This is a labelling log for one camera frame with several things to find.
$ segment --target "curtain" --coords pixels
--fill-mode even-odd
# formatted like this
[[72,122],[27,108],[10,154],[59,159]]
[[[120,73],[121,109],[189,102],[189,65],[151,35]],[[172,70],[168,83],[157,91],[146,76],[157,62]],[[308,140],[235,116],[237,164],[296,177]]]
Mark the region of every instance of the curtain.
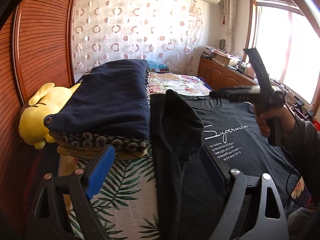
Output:
[[146,59],[188,73],[202,31],[194,0],[75,0],[73,67]]
[[225,28],[226,28],[226,51],[233,52],[233,29],[236,20],[236,0],[224,0],[224,15],[225,15]]

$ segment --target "gray fabric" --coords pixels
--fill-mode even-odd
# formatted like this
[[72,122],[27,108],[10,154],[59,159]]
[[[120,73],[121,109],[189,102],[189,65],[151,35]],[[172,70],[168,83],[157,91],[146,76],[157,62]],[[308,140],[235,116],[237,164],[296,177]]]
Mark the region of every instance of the gray fabric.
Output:
[[288,216],[288,230],[290,239],[298,235],[312,217],[312,212],[307,208],[299,208]]
[[315,205],[320,200],[320,133],[309,121],[296,117],[296,124],[284,147],[295,158],[299,172],[302,175]]

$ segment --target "hand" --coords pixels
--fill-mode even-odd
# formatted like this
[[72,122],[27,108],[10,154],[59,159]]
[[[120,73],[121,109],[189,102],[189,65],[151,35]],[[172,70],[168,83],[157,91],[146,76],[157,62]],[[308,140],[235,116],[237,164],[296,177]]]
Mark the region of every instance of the hand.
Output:
[[261,115],[256,114],[256,122],[259,126],[260,133],[262,134],[262,136],[265,136],[265,137],[270,136],[270,127],[267,125],[267,119],[270,119],[273,117],[280,118],[283,138],[287,139],[296,123],[296,120],[293,117],[291,110],[288,109],[287,106],[270,108],[266,112],[262,113]]

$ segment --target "navy blue blanket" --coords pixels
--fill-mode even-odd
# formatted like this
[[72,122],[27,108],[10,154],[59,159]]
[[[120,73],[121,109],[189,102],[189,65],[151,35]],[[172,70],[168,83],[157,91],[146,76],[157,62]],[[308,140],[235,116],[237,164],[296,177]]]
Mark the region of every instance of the navy blue blanket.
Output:
[[61,111],[45,118],[46,127],[148,139],[147,65],[146,60],[124,59],[93,68]]

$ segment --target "silver bolt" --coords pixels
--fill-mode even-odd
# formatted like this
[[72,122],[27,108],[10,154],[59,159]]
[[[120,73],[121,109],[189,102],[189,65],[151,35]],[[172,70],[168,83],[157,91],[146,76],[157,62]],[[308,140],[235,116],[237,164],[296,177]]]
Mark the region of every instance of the silver bolt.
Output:
[[51,173],[47,173],[45,176],[44,176],[44,179],[50,179],[52,177]]
[[266,179],[266,180],[271,179],[271,176],[270,176],[270,174],[268,174],[268,173],[263,173],[263,174],[262,174],[262,177],[263,177],[264,179]]
[[81,168],[75,170],[76,175],[80,175],[82,173],[83,173],[83,169],[81,169]]
[[238,175],[238,174],[240,173],[240,171],[237,170],[237,169],[231,169],[231,173],[232,173],[233,175]]

